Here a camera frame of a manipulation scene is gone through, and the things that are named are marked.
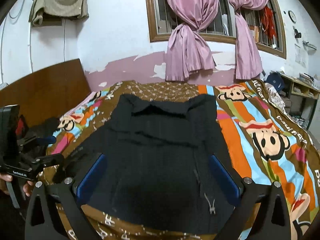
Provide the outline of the person's left hand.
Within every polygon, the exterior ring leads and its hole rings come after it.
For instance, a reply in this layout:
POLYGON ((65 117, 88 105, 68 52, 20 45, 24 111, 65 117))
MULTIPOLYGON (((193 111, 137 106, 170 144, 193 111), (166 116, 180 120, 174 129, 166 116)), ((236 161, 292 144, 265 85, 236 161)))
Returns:
MULTIPOLYGON (((9 174, 1 173, 0 174, 0 189, 3 191, 6 195, 9 195, 9 190, 7 188, 7 182, 12 181, 12 176, 9 174)), ((27 181, 23 186, 23 191, 27 197, 30 197, 33 189, 34 189, 34 182, 27 181)))

